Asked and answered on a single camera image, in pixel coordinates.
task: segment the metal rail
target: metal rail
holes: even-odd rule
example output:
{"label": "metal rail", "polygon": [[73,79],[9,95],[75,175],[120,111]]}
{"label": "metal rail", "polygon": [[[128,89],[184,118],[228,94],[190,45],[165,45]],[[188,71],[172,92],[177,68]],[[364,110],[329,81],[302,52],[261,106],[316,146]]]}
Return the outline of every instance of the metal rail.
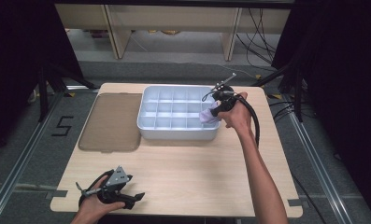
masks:
{"label": "metal rail", "polygon": [[[283,94],[283,100],[291,101],[290,97],[285,94]],[[316,148],[314,148],[313,143],[307,134],[304,124],[298,121],[298,118],[294,115],[294,113],[290,114],[290,118],[293,122],[296,132],[299,135],[299,138],[301,139],[302,145],[304,146],[305,152],[310,159],[317,178],[320,180],[322,189],[327,196],[328,202],[333,208],[337,221],[339,223],[353,223],[349,216],[348,209],[343,203],[334,183],[331,180],[331,177],[328,175],[328,172],[320,159],[319,153],[317,152]]]}
{"label": "metal rail", "polygon": [[22,151],[21,155],[17,159],[15,165],[13,166],[10,174],[8,175],[7,179],[5,180],[4,184],[0,188],[0,216],[7,204],[7,201],[10,198],[11,193],[16,187],[17,182],[19,181],[19,178],[21,177],[23,171],[25,170],[25,167],[28,164],[28,161],[31,159],[36,146],[45,131],[45,128],[47,124],[50,121],[50,117],[60,100],[63,98],[63,93],[62,92],[56,92],[53,96],[53,99],[51,100],[50,103],[50,110],[46,117],[38,122],[36,125],[36,128],[30,138],[28,140],[27,145],[25,146],[24,150]]}

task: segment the wooden table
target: wooden table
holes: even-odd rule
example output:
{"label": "wooden table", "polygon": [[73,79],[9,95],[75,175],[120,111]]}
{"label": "wooden table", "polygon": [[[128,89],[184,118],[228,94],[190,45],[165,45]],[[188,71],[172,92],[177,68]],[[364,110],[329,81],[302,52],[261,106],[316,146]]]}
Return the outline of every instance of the wooden table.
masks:
{"label": "wooden table", "polygon": [[[99,93],[141,93],[148,84],[106,83]],[[278,132],[264,91],[256,87],[234,87],[246,91],[261,126],[260,151],[281,194],[288,217],[302,216],[302,206],[290,206],[298,200]],[[77,212],[80,191],[75,182],[87,188],[103,172],[124,168],[133,179],[122,193],[145,192],[132,210],[113,213],[133,215],[169,215],[201,217],[254,217],[250,188],[241,145],[235,130],[224,121],[212,141],[158,141],[141,138],[134,152],[101,153],[82,151],[78,144],[64,171],[58,190],[67,190],[64,198],[53,198],[50,208],[56,212]]]}

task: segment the white plastic organizer tray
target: white plastic organizer tray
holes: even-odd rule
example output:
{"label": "white plastic organizer tray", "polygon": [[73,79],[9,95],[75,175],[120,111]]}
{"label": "white plastic organizer tray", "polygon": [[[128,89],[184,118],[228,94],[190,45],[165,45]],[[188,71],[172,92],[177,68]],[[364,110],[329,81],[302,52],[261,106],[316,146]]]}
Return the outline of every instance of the white plastic organizer tray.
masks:
{"label": "white plastic organizer tray", "polygon": [[206,86],[148,86],[142,95],[137,126],[146,139],[212,140],[220,123],[202,124],[199,113],[214,99]]}

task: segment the hand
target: hand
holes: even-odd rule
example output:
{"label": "hand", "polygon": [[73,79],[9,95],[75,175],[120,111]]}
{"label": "hand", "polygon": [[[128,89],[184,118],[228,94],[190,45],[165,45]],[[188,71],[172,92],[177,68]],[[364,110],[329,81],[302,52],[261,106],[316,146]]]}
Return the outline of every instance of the hand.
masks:
{"label": "hand", "polygon": [[[241,92],[239,95],[241,95],[244,99],[247,99],[246,92]],[[247,132],[250,131],[250,112],[238,101],[230,111],[220,112],[218,117],[225,120],[226,128],[234,128],[238,133],[246,130]]]}
{"label": "hand", "polygon": [[[93,189],[97,189],[101,183],[107,178],[107,175],[102,177],[94,186]],[[125,206],[125,203],[101,203],[97,195],[92,195],[85,198],[80,205],[77,215],[74,217],[71,223],[95,223],[105,214],[121,209]]]}

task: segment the brown tray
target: brown tray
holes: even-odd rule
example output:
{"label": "brown tray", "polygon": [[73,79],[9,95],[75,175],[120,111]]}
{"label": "brown tray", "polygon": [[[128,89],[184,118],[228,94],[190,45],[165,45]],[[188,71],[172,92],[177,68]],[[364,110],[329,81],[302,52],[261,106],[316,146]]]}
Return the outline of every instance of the brown tray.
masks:
{"label": "brown tray", "polygon": [[141,134],[136,125],[142,94],[102,93],[80,136],[85,151],[130,152],[138,149]]}

